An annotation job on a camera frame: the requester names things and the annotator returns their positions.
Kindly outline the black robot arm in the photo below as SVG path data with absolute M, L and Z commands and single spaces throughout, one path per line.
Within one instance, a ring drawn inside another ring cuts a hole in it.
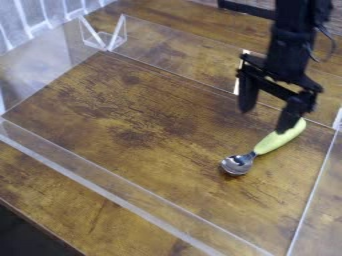
M 308 59 L 319 62 L 312 50 L 316 32 L 332 41 L 324 23 L 329 20 L 332 0 L 275 0 L 275 20 L 265 58 L 241 54 L 236 70 L 238 80 L 238 110 L 248 112 L 256 103 L 259 91 L 285 101 L 275 132 L 285 133 L 305 113 L 313 111 L 316 95 L 323 87 L 305 75 Z

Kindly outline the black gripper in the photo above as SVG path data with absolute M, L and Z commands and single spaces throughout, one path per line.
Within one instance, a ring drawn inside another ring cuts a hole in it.
M 313 30 L 297 32 L 273 25 L 265 57 L 240 55 L 238 110 L 246 113 L 253 109 L 260 90 L 287 100 L 275 127 L 277 134 L 291 129 L 303 115 L 315 110 L 316 94 L 323 91 L 305 75 L 313 37 Z

